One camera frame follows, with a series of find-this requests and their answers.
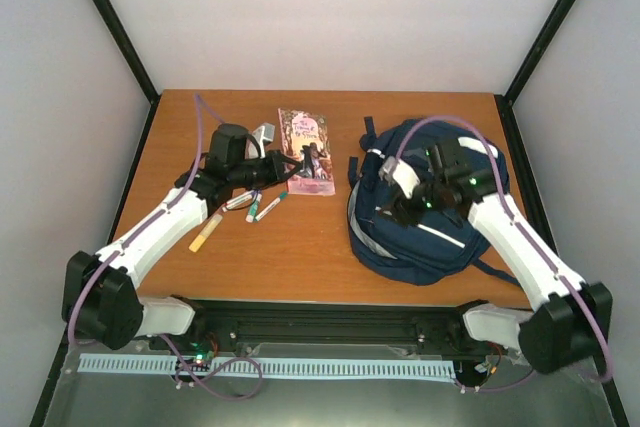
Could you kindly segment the white green glue stick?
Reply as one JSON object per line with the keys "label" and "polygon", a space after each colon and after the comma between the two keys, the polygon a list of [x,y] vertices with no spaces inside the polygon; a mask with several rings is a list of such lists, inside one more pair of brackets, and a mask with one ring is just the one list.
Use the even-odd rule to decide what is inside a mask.
{"label": "white green glue stick", "polygon": [[257,195],[256,198],[253,200],[253,202],[251,203],[249,210],[245,216],[245,221],[248,223],[253,223],[255,221],[255,217],[258,213],[259,210],[259,206],[261,203],[261,199],[262,196],[261,195]]}

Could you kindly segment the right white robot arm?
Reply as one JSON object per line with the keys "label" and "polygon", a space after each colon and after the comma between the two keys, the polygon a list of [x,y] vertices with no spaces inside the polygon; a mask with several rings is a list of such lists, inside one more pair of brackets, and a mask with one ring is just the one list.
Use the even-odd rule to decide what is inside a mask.
{"label": "right white robot arm", "polygon": [[530,304],[527,312],[484,303],[462,316],[477,341],[520,352],[531,368],[550,374],[589,357],[601,357],[601,383],[613,377],[607,342],[612,296],[601,283],[588,284],[529,225],[502,185],[498,150],[485,139],[448,139],[423,150],[424,177],[397,149],[378,176],[394,190],[385,213],[399,224],[419,225],[427,212],[456,209],[471,229],[500,255]]}

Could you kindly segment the navy blue student backpack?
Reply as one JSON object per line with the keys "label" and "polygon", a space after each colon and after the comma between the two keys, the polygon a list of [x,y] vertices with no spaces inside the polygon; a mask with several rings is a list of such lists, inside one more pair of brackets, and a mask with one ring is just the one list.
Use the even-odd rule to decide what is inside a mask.
{"label": "navy blue student backpack", "polygon": [[455,210],[428,210],[409,226],[392,218],[388,204],[394,190],[379,177],[379,170],[416,122],[409,119],[376,133],[373,119],[364,119],[360,147],[365,156],[350,158],[348,167],[351,193],[346,217],[354,256],[380,276],[417,286],[434,284],[469,266],[517,285],[515,277],[481,260],[489,242]]}

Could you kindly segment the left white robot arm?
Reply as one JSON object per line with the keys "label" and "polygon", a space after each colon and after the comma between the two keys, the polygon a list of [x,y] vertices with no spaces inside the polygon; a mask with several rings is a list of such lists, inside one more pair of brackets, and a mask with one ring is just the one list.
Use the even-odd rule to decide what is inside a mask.
{"label": "left white robot arm", "polygon": [[179,296],[142,298],[137,290],[156,263],[205,223],[235,190],[264,190],[301,171],[300,161],[266,150],[246,128],[224,123],[166,197],[119,239],[94,254],[79,251],[66,267],[62,317],[71,344],[86,337],[112,350],[136,337],[173,335],[186,349],[201,347],[208,325]]}

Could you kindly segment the pink illustrated paperback book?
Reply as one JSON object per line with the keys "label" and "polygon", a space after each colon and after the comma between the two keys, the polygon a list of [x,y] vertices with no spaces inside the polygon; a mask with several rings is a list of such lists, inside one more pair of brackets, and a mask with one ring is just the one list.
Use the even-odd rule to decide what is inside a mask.
{"label": "pink illustrated paperback book", "polygon": [[282,150],[301,164],[287,181],[292,195],[335,194],[327,118],[321,114],[278,109]]}

